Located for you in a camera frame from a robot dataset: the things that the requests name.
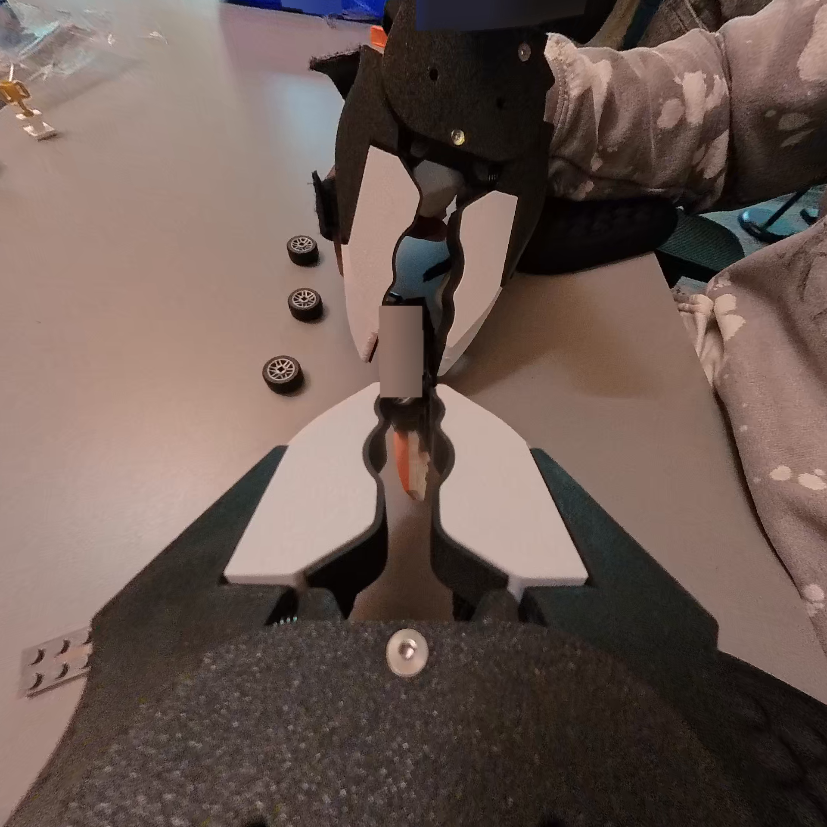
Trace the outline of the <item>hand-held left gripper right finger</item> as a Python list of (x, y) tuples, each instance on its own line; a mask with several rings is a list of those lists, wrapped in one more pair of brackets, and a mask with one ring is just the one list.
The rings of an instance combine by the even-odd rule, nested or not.
[(584, 585), (584, 562), (524, 438), (447, 385), (436, 386), (434, 403), (445, 459), (438, 536), (504, 578), (508, 591)]

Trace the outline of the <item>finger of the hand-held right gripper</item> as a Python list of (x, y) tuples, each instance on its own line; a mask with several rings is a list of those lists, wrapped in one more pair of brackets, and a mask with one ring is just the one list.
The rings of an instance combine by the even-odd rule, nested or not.
[(371, 146), (348, 243), (344, 295), (351, 337), (361, 361), (378, 343), (379, 309), (395, 283), (395, 254), (419, 210), (421, 192), (403, 160)]
[(502, 291), (518, 198), (494, 190), (457, 202), (448, 224), (448, 273), (435, 294), (435, 367), (460, 359)]

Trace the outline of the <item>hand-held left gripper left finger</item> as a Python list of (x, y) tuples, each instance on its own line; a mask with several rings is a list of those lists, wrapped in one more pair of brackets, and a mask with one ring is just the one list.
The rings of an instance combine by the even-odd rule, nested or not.
[(290, 441), (224, 569), (231, 584), (365, 589), (388, 556), (379, 385)]

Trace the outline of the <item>orange white lego car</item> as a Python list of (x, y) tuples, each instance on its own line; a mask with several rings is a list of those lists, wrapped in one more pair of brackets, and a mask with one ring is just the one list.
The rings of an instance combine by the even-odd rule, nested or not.
[(428, 398), (383, 398), (381, 408), (392, 430), (395, 465), (403, 491), (424, 502), (431, 467), (432, 421)]

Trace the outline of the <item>grey lego plate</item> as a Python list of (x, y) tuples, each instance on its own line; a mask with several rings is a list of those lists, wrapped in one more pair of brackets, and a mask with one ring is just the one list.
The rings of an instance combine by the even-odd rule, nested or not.
[(33, 697), (83, 676), (93, 651), (85, 626), (22, 651), (17, 694)]

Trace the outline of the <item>gold lego trophy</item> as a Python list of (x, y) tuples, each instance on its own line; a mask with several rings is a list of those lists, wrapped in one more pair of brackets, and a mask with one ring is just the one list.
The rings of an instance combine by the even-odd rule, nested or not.
[(32, 104), (31, 93), (22, 81), (3, 79), (1, 101), (6, 108), (12, 109), (15, 119), (30, 137), (42, 141), (58, 136), (58, 131), (43, 118), (41, 110)]

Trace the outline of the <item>black honeycomb wrist rest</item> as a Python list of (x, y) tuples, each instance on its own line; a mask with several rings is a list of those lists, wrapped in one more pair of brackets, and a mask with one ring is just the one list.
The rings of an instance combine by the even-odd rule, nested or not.
[(547, 198), (517, 272), (569, 274), (653, 252), (678, 222), (659, 196), (600, 201)]

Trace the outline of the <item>blue storage bin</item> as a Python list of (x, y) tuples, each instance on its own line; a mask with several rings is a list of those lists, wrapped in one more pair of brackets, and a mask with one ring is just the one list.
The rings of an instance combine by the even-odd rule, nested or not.
[(225, 1), (235, 6), (289, 12), (330, 20), (379, 24), (385, 1)]

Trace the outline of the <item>clear plastic bag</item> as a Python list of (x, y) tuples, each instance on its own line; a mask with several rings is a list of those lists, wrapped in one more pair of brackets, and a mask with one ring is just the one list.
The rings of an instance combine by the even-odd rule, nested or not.
[(115, 32), (111, 17), (85, 3), (79, 9), (35, 2), (1, 6), (2, 80), (38, 87), (109, 80), (140, 63)]

